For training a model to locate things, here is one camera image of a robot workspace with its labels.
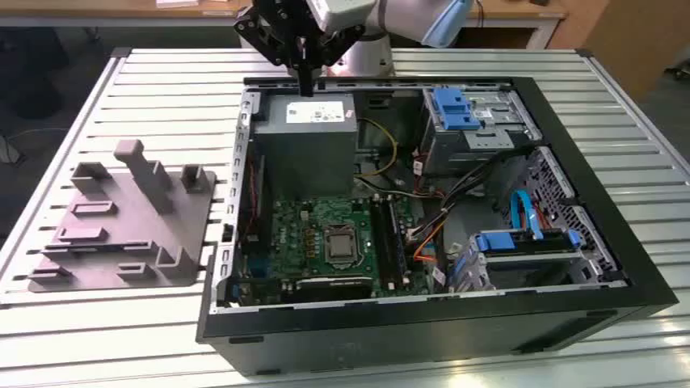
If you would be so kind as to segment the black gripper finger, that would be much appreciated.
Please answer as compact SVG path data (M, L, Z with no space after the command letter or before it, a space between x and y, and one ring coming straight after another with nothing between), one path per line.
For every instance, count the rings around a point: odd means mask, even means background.
M253 6L238 17L234 29L275 66L286 66L298 79L301 95L306 96L306 59L301 41L293 44L281 41L274 35L271 26Z
M325 66L341 59L350 47L359 41L365 26L358 24L334 33L313 27L306 35L306 97L314 96L315 79Z

